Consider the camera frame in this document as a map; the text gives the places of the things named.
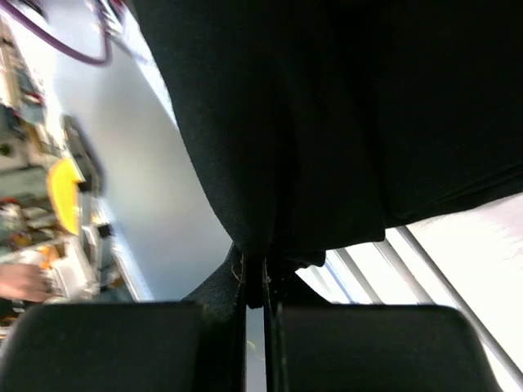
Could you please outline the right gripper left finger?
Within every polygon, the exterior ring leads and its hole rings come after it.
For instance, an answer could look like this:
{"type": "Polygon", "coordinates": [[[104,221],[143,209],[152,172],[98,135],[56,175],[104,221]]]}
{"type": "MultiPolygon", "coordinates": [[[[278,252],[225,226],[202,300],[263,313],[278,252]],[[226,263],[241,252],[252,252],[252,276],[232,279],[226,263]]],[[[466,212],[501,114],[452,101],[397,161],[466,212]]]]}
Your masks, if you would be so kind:
{"type": "Polygon", "coordinates": [[[241,255],[184,300],[36,305],[1,346],[4,391],[242,391],[241,255]]]}

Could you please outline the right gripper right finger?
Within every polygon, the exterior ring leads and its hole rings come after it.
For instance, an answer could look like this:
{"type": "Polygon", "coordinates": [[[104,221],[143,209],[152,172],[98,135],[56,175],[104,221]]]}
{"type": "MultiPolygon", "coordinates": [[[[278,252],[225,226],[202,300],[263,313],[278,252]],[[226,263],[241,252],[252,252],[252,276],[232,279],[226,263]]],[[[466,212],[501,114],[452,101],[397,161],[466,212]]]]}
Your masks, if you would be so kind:
{"type": "Polygon", "coordinates": [[[269,391],[498,391],[473,326],[441,305],[289,298],[263,268],[269,391]]]}

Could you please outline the black t shirt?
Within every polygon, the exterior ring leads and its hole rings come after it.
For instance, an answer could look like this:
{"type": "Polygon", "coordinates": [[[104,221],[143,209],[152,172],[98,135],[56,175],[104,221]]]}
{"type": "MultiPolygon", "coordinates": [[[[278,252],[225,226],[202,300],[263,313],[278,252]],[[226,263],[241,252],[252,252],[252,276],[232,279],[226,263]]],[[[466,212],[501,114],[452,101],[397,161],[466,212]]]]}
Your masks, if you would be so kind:
{"type": "Polygon", "coordinates": [[[137,1],[210,207],[283,276],[522,191],[519,1],[137,1]]]}

